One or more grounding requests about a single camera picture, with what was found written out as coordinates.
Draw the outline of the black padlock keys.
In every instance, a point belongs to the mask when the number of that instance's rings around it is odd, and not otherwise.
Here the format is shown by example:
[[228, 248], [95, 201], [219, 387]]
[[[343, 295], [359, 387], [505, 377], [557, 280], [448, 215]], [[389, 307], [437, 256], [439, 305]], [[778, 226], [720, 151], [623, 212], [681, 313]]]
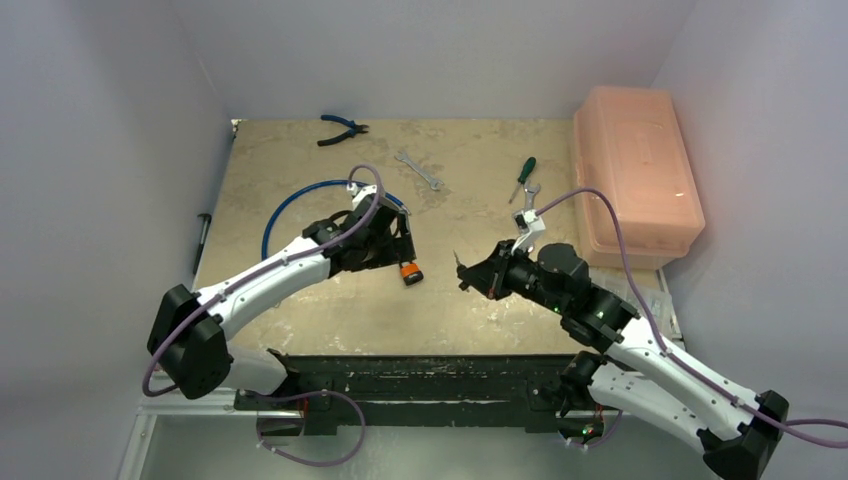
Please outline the black padlock keys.
[[454, 257], [455, 264], [456, 264], [456, 275], [457, 275], [457, 278], [460, 280], [460, 282], [458, 284], [458, 288], [461, 291], [466, 291], [469, 288], [469, 285], [464, 281], [464, 279], [462, 277], [463, 272], [466, 270], [466, 266], [462, 263], [462, 261], [459, 258], [458, 253], [455, 250], [453, 250], [452, 253], [453, 253], [453, 257]]

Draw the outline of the orange black padlock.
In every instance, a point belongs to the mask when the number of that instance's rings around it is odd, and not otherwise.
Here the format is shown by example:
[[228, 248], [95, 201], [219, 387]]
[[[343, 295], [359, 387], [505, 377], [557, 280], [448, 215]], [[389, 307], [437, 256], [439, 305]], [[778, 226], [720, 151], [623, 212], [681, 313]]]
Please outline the orange black padlock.
[[399, 264], [399, 273], [407, 287], [420, 283], [424, 279], [423, 272], [414, 262], [401, 262]]

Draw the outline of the blue cable lock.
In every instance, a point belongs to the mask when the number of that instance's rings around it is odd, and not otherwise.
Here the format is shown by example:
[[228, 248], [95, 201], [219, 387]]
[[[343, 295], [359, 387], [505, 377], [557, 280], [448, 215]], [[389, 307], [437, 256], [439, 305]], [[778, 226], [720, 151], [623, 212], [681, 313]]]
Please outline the blue cable lock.
[[315, 190], [319, 190], [322, 188], [332, 187], [332, 186], [347, 186], [348, 182], [342, 179], [334, 179], [334, 180], [324, 180], [320, 182], [313, 183], [311, 185], [305, 186], [293, 194], [289, 195], [285, 200], [283, 200], [275, 211], [270, 216], [269, 220], [266, 223], [265, 229], [262, 235], [261, 247], [260, 247], [260, 259], [262, 261], [266, 260], [269, 257], [269, 244], [272, 231], [274, 226], [279, 218], [279, 216], [283, 213], [283, 211], [290, 206], [295, 200], [302, 197], [303, 195], [310, 193]]

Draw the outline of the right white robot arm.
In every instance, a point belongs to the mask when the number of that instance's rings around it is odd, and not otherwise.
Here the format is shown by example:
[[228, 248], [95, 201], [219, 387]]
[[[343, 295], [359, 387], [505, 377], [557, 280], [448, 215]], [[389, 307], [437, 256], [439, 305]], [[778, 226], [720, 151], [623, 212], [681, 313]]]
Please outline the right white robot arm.
[[458, 264], [459, 287], [490, 300], [517, 294], [560, 315], [587, 348], [561, 381], [569, 404], [632, 413], [691, 446], [722, 479], [762, 476], [782, 438], [783, 396], [756, 393], [656, 334], [633, 305], [592, 281], [572, 245], [546, 245], [535, 259], [512, 246], [503, 240], [481, 262]]

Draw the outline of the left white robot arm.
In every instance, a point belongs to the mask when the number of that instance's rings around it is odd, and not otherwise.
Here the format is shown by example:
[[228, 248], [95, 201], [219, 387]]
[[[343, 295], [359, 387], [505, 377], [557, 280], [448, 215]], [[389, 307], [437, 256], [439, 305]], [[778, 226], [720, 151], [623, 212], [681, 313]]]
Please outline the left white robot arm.
[[187, 399], [226, 387], [287, 408], [297, 399], [298, 382], [281, 354], [238, 349], [230, 343], [236, 334], [288, 297], [341, 272], [415, 258], [408, 214], [374, 189], [362, 191], [351, 209], [311, 223], [281, 251], [240, 274], [195, 292], [184, 285], [168, 290], [147, 348]]

